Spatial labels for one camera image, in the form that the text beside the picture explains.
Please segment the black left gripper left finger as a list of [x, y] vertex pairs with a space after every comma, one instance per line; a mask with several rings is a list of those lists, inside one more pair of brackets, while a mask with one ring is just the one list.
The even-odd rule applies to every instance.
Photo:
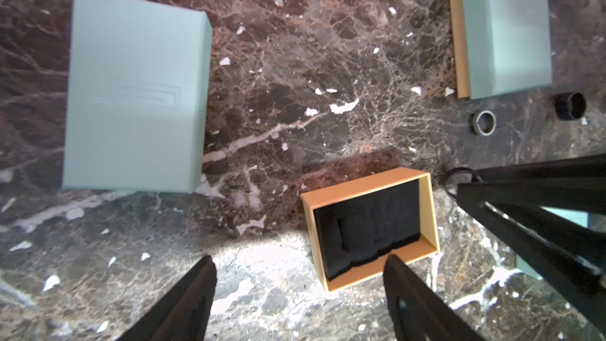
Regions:
[[119, 339], [203, 340], [216, 284], [216, 265], [204, 256]]

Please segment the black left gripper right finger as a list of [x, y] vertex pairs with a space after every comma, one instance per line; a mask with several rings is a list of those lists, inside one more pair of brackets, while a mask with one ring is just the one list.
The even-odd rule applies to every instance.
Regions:
[[383, 271], [388, 312], [397, 340], [482, 340], [398, 256]]

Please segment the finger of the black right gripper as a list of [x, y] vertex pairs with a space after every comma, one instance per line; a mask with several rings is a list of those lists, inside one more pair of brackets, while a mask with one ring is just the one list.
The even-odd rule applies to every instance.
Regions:
[[510, 246], [597, 329], [605, 330], [603, 233], [563, 219], [550, 207], [457, 204]]
[[605, 155], [472, 170], [460, 205], [489, 203], [605, 212]]

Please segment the tan ring box base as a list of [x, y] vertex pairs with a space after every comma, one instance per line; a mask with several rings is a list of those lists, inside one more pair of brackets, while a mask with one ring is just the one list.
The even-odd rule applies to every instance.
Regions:
[[449, 0], [454, 45], [456, 91], [459, 99], [470, 98], [470, 73], [462, 0]]

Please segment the mint green box lid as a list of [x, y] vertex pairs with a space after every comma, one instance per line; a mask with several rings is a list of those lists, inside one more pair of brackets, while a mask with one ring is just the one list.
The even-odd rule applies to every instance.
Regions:
[[552, 85], [549, 0], [462, 0], [471, 99]]

